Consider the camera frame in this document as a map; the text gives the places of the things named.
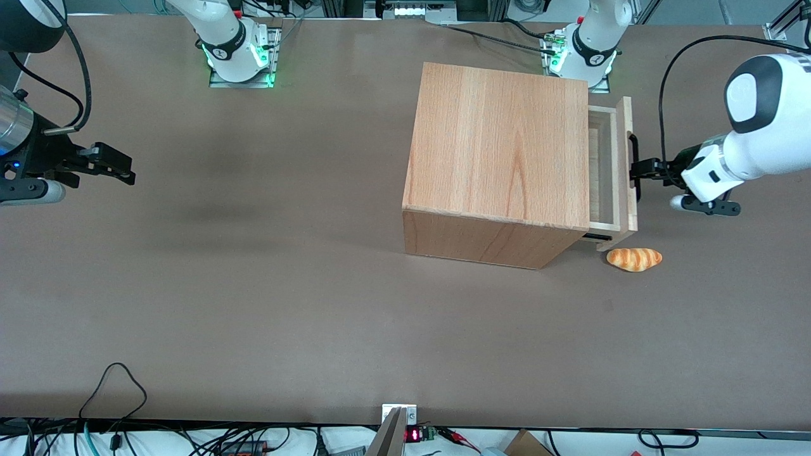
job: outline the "bread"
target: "bread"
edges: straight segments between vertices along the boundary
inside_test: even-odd
[[[640,273],[662,262],[662,254],[652,248],[617,248],[606,255],[609,263],[632,273]]]

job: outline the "wood grain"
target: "wood grain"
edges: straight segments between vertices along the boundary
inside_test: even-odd
[[[403,205],[587,230],[586,84],[425,63]]]
[[[631,154],[628,134],[631,132],[633,132],[631,98],[622,97],[616,105],[616,135],[612,146],[615,149],[612,156],[616,158],[616,210],[620,215],[618,219],[620,232],[615,234],[610,241],[597,244],[598,252],[605,252],[613,248],[637,232],[637,194],[629,179]]]
[[[612,133],[616,109],[589,106],[589,216],[592,222],[616,224]]]
[[[540,269],[583,232],[404,210],[405,252]]]

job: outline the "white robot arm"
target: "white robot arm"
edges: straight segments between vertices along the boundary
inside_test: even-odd
[[[811,168],[811,58],[753,57],[727,82],[724,101],[732,131],[702,144],[681,177],[701,201],[765,174]]]
[[[590,0],[582,22],[560,31],[564,44],[552,46],[557,54],[549,63],[549,72],[596,86],[609,72],[616,46],[632,17],[629,0]]]
[[[268,26],[237,16],[225,0],[167,0],[189,19],[208,64],[228,82],[244,82],[270,64]]]

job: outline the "brown table surface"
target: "brown table surface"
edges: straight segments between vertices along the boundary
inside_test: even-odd
[[[0,210],[0,415],[75,415],[120,360],[149,392],[140,417],[374,423],[407,401],[438,424],[811,430],[811,174],[739,187],[734,218],[672,211],[675,192],[646,184],[622,247],[664,262],[642,274],[589,243],[540,271],[407,256],[422,63],[538,72],[534,55],[419,21],[307,21],[276,88],[209,89],[182,17],[71,22],[93,82],[74,141],[130,154],[138,183],[83,177],[61,204]],[[667,62],[719,32],[759,29],[625,34],[611,94],[591,101],[633,97],[643,157]],[[671,156],[729,131],[723,86],[764,52],[683,57]],[[67,39],[30,67],[81,93]],[[55,122],[73,115],[21,86]],[[121,372],[105,391],[89,415],[138,402]]]

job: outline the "wooden drawer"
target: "wooden drawer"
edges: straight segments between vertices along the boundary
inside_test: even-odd
[[[616,108],[589,106],[589,234],[600,252],[637,232],[637,198],[629,179],[631,99]]]

